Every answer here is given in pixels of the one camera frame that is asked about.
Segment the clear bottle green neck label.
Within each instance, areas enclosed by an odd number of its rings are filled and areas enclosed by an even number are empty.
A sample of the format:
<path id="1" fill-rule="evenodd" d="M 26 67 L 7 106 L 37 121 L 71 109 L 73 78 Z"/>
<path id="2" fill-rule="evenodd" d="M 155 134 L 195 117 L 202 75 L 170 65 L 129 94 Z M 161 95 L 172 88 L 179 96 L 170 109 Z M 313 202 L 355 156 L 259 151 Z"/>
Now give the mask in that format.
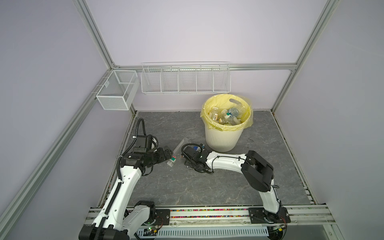
<path id="1" fill-rule="evenodd" d="M 232 126 L 239 125 L 241 123 L 237 117 L 231 115 L 227 110 L 222 110 L 222 118 L 226 124 L 230 124 Z"/>

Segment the clear bottle red green label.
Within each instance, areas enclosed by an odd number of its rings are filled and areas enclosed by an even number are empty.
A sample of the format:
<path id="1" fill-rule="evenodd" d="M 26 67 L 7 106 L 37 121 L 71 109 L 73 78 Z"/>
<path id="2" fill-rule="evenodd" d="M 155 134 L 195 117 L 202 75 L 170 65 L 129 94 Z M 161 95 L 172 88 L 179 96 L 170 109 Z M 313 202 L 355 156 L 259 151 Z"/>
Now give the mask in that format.
<path id="1" fill-rule="evenodd" d="M 173 155 L 172 155 L 172 157 L 167 161 L 167 165 L 168 165 L 169 167 L 173 167 L 173 165 L 175 164 L 175 162 L 176 162 L 178 159 L 180 159 L 181 154 L 182 154 L 181 149 L 182 149 L 183 145 L 185 145 L 185 144 L 189 144 L 189 143 L 191 143 L 191 140 L 188 139 L 188 138 L 183 138 L 183 139 L 180 141 L 180 143 L 179 143 L 179 144 L 176 146 L 176 148 L 173 150 Z"/>

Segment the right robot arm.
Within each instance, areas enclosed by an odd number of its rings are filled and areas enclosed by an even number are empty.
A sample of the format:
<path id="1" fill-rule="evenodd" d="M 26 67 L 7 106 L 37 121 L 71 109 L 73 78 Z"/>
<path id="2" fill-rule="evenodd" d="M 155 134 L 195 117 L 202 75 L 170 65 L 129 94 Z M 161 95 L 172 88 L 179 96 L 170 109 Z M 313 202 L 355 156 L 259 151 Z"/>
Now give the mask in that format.
<path id="1" fill-rule="evenodd" d="M 252 224 L 288 224 L 291 222 L 287 208 L 277 196 L 274 168 L 255 151 L 231 155 L 207 150 L 204 145 L 185 144 L 182 157 L 195 171 L 213 174 L 216 169 L 243 174 L 249 185 L 259 192 L 262 207 L 249 209 Z"/>

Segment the clear bottle yellow white label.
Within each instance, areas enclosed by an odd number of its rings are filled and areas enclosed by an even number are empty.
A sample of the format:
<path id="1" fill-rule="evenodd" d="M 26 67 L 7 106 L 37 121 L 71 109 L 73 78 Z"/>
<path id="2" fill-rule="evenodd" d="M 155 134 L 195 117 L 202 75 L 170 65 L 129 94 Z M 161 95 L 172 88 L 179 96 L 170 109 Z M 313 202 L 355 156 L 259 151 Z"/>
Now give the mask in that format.
<path id="1" fill-rule="evenodd" d="M 217 121 L 219 117 L 219 108 L 218 107 L 212 107 L 209 112 L 210 119 L 213 121 Z"/>

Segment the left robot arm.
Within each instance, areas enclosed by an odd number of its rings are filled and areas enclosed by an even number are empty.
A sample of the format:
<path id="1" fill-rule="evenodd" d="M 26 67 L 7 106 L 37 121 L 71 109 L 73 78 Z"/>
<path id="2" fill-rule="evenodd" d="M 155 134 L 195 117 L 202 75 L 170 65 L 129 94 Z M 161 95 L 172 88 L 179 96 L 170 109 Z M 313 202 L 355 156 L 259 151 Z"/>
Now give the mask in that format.
<path id="1" fill-rule="evenodd" d="M 170 160 L 172 150 L 159 146 L 159 140 L 139 128 L 145 129 L 145 121 L 139 118 L 134 140 L 118 158 L 117 179 L 105 205 L 91 225 L 83 226 L 80 240 L 138 240 L 137 231 L 143 224 L 156 222 L 156 206 L 153 201 L 138 201 L 128 213 L 127 206 L 133 190 L 141 177 L 148 176 L 147 168 Z"/>

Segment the clear bottle blue label cap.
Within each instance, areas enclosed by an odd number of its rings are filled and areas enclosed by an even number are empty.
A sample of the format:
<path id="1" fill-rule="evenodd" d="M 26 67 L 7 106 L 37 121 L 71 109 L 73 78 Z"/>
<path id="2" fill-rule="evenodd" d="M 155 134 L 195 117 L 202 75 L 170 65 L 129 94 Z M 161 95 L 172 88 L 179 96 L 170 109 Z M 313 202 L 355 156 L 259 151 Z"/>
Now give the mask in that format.
<path id="1" fill-rule="evenodd" d="M 204 145 L 195 145 L 193 148 L 197 152 L 202 152 L 205 149 L 205 146 Z"/>

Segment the blue label bottle white cap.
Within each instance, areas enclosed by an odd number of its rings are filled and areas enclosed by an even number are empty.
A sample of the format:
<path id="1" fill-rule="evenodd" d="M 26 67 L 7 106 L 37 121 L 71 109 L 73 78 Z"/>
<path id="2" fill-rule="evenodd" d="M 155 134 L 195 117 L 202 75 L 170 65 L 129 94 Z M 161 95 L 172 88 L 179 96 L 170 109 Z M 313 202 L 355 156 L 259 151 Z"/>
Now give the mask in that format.
<path id="1" fill-rule="evenodd" d="M 245 113 L 245 111 L 246 111 L 246 108 L 244 106 L 236 106 L 236 107 L 230 108 L 228 110 L 228 113 L 230 113 L 233 117 L 240 119 Z"/>

